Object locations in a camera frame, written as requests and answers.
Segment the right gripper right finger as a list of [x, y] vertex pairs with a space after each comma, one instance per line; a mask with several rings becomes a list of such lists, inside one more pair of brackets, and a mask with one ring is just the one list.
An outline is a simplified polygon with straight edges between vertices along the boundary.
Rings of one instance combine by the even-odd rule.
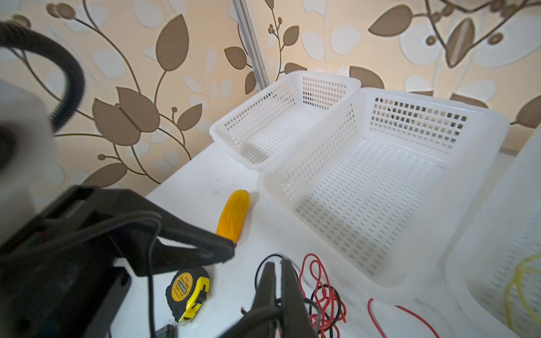
[[281, 337], [317, 337], [290, 260], [281, 261]]

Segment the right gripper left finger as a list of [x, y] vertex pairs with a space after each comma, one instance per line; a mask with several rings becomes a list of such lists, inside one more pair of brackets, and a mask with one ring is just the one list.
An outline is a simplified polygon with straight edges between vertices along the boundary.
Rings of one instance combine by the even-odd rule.
[[[275, 263], [266, 263], [261, 271], [259, 284], [249, 312], [253, 317], [260, 317], [263, 310], [276, 309], [276, 267]], [[274, 337], [276, 335], [277, 320], [266, 319], [253, 327], [249, 337]]]

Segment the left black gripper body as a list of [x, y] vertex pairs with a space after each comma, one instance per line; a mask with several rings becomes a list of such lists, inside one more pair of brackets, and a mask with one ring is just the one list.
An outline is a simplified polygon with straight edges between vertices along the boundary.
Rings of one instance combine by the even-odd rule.
[[[140, 210], [131, 190], [72, 187], [1, 246], [25, 252], [118, 215]], [[132, 285], [110, 234], [1, 266], [3, 337], [106, 337]]]

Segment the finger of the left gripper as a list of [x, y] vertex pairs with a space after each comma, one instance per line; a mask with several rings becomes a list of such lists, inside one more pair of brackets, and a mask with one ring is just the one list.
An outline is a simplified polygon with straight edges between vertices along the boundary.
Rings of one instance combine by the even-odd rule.
[[[134, 211], [158, 213], [162, 217], [162, 229], [158, 236], [179, 243], [179, 246], [169, 246], [156, 242], [151, 259], [153, 274], [223, 263], [235, 255], [232, 240], [190, 225], [145, 198], [119, 198], [114, 201], [114, 215]], [[114, 242], [121, 256], [139, 277], [147, 275], [148, 246], [154, 233], [155, 230], [147, 230], [139, 225], [126, 226], [114, 232]]]

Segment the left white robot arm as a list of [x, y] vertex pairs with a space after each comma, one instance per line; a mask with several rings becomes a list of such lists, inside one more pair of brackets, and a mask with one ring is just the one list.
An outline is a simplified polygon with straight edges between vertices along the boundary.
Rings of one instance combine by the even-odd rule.
[[54, 63], [66, 84], [48, 113], [33, 93], [1, 83], [1, 335], [103, 337], [115, 316], [101, 315], [128, 260], [147, 278], [232, 259], [234, 244], [197, 228], [132, 190], [76, 185], [40, 214], [27, 186], [52, 153], [53, 136], [82, 101], [80, 64], [57, 42], [14, 20], [1, 23], [1, 47]]

